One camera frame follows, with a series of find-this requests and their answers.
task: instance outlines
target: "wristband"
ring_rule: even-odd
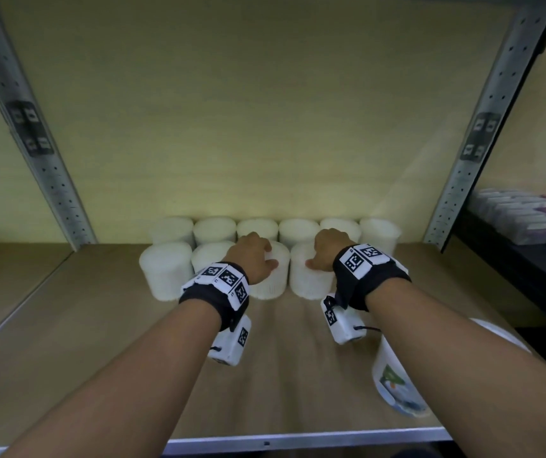
[[[234,331],[249,304],[250,286],[243,269],[231,262],[217,262],[201,270],[182,286],[179,303],[204,300],[220,314],[220,331]]]
[[[335,301],[342,308],[347,306],[368,311],[366,296],[390,278],[411,281],[408,270],[394,258],[383,254],[370,244],[355,244],[342,249],[332,265],[337,276]]]

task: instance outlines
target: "wooden shelf surface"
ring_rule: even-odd
[[[0,322],[71,252],[67,244],[0,244]]]
[[[175,307],[150,295],[138,266],[144,247],[86,246],[0,331],[0,446]],[[508,327],[434,247],[401,245],[396,256],[422,289]],[[440,426],[380,398],[371,378],[378,335],[336,345],[318,303],[289,289],[274,301],[254,300],[247,314],[252,331],[239,366],[207,360],[173,439]]]

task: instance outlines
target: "shelf bracket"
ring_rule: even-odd
[[[0,112],[74,250],[97,242],[0,18]]]
[[[487,77],[451,174],[438,200],[424,242],[441,251],[451,235],[491,148],[532,64],[546,44],[546,4],[520,6]]]

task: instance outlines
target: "white tracking device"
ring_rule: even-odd
[[[326,317],[326,323],[337,344],[343,345],[346,342],[362,339],[366,336],[366,330],[377,328],[365,326],[360,314],[351,308],[339,307],[335,301],[334,294],[328,294],[320,302],[320,307]]]
[[[252,322],[247,315],[243,315],[234,331],[226,328],[218,333],[207,356],[218,363],[237,366],[251,329]]]

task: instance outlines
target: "white container with label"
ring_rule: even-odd
[[[506,339],[523,350],[530,350],[519,339],[508,331],[488,321],[471,318],[475,323]],[[405,415],[420,417],[431,414],[426,401],[417,391],[406,374],[400,360],[391,349],[385,337],[381,336],[379,351],[372,366],[372,379],[375,387],[384,400],[394,409]]]

